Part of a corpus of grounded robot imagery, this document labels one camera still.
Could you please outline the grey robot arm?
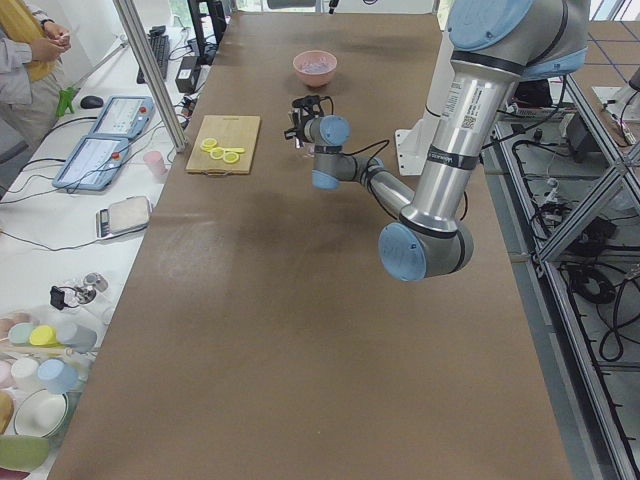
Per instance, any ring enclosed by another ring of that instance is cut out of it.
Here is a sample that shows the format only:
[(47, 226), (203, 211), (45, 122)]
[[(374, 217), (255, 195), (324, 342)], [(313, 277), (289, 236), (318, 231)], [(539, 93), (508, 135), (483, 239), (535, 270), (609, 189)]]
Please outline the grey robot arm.
[(377, 157), (345, 153), (350, 125), (315, 111), (319, 97), (293, 101), (284, 136), (313, 145), (313, 186), (332, 190), (358, 182), (393, 217), (378, 240), (392, 277), (419, 281), (469, 262), (473, 238), (455, 215), (497, 110), (518, 83), (563, 76), (584, 64), (589, 13), (587, 1), (453, 3), (446, 31), (454, 75), (416, 189)]

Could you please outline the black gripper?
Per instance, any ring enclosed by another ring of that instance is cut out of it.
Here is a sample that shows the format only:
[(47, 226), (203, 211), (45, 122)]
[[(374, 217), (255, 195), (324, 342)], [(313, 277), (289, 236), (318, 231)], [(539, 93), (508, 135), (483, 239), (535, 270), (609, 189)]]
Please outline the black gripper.
[(289, 112), (292, 126), (284, 131), (284, 138), (298, 143), (313, 143), (310, 134), (311, 122), (322, 115), (320, 95), (306, 95), (294, 99)]

